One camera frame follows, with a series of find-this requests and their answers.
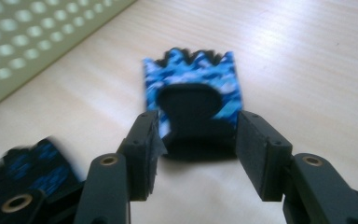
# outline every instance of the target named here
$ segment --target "brass screw hole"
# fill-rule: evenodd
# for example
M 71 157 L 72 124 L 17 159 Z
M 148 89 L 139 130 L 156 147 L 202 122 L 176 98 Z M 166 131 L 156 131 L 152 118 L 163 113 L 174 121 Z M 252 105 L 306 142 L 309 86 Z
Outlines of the brass screw hole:
M 101 165 L 106 165 L 106 166 L 107 165 L 113 165 L 117 161 L 118 161 L 117 157 L 113 157 L 113 156 L 105 157 L 105 158 L 101 159 Z
M 31 203 L 33 197 L 31 194 L 21 194 L 17 195 L 9 200 L 7 200 L 2 205 L 2 212 L 4 213 L 14 213 L 20 211 L 22 208 L 28 206 Z
M 310 156 L 303 157 L 303 161 L 306 162 L 307 164 L 313 165 L 313 166 L 321 166 L 324 164 L 321 160 L 319 160 L 315 157 L 310 157 Z

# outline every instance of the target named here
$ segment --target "wooden table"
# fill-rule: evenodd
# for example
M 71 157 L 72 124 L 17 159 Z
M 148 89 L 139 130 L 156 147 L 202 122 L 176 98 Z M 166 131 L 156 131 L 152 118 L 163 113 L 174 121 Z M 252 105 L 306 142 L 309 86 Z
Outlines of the wooden table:
M 328 159 L 358 189 L 358 1 L 146 1 L 0 104 L 0 158 L 53 136 L 85 178 L 145 111 L 142 59 L 173 47 L 234 51 L 245 109 Z M 160 160 L 132 223 L 285 223 L 238 161 Z

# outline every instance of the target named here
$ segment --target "perforated plastic tray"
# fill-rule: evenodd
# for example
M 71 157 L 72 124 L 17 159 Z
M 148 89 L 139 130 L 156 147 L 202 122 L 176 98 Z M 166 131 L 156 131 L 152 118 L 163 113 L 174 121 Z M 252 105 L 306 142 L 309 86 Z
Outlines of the perforated plastic tray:
M 135 0 L 0 0 L 0 101 Z

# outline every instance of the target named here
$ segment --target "light wood surface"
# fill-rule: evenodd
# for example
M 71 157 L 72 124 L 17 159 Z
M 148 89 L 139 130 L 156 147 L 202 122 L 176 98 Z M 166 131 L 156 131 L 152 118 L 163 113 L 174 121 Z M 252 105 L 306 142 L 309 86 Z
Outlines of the light wood surface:
M 234 51 L 245 109 L 358 189 L 358 1 L 140 0 L 0 104 L 0 158 L 54 136 L 85 178 L 145 110 L 144 57 Z M 132 223 L 285 223 L 238 161 L 160 160 Z

